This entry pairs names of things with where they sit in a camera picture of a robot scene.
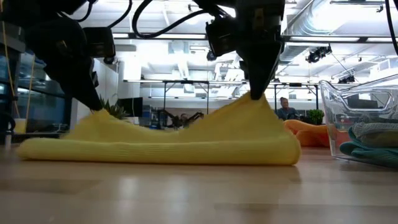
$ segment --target yellow cloth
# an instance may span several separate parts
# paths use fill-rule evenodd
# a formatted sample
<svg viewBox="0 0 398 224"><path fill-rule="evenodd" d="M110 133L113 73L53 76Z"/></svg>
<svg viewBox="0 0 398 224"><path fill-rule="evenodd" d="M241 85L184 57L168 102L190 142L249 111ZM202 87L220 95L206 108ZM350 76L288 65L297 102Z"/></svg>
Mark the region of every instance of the yellow cloth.
<svg viewBox="0 0 398 224"><path fill-rule="evenodd" d="M292 165L300 143L284 129L266 98L250 94L168 133L117 120L99 111L61 139L28 139L17 153L26 159L156 164Z"/></svg>

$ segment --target man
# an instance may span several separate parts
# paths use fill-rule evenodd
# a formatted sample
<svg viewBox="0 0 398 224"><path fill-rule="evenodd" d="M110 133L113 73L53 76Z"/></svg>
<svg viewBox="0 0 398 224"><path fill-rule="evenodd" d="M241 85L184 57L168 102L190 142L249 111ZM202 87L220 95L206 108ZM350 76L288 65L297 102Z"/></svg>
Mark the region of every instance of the man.
<svg viewBox="0 0 398 224"><path fill-rule="evenodd" d="M282 108L279 108L276 111L276 115L279 119L283 119L285 121L287 119L298 119L300 117L296 109L289 107L288 99L281 97L280 105L282 106Z"/></svg>

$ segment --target wooden surface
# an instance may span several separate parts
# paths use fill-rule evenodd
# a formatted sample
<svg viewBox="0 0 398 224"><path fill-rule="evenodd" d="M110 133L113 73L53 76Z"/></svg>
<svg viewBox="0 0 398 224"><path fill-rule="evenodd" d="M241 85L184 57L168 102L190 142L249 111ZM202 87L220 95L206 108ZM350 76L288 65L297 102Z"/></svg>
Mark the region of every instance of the wooden surface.
<svg viewBox="0 0 398 224"><path fill-rule="evenodd" d="M0 156L4 224L397 223L398 173L305 151L295 167L18 161Z"/></svg>

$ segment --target green plant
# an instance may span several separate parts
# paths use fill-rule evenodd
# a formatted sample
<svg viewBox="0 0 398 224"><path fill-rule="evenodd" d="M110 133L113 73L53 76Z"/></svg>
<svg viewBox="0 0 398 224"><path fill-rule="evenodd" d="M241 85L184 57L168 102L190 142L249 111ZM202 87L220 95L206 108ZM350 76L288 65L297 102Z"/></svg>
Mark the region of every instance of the green plant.
<svg viewBox="0 0 398 224"><path fill-rule="evenodd" d="M109 103L109 100L105 101L105 99L102 98L102 96L100 96L99 99L101 100L102 107L104 109L106 109L106 111L110 115L114 116L117 119L123 119L123 118L125 118L127 116L127 113L125 112L125 110L124 110L124 108L122 106L119 106L117 104L111 105Z"/></svg>
<svg viewBox="0 0 398 224"><path fill-rule="evenodd" d="M308 117L314 124L321 124L324 117L322 110L310 110L308 111Z"/></svg>

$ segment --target teal cloth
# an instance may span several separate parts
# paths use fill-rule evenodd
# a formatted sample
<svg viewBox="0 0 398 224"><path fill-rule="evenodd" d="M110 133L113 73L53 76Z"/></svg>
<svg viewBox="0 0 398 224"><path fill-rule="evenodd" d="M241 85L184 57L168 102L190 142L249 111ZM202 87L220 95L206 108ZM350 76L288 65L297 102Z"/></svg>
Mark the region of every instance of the teal cloth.
<svg viewBox="0 0 398 224"><path fill-rule="evenodd" d="M358 159L369 159L377 164L398 168L398 148L368 147L356 138L351 128L348 131L351 142L340 146L340 151L347 156Z"/></svg>

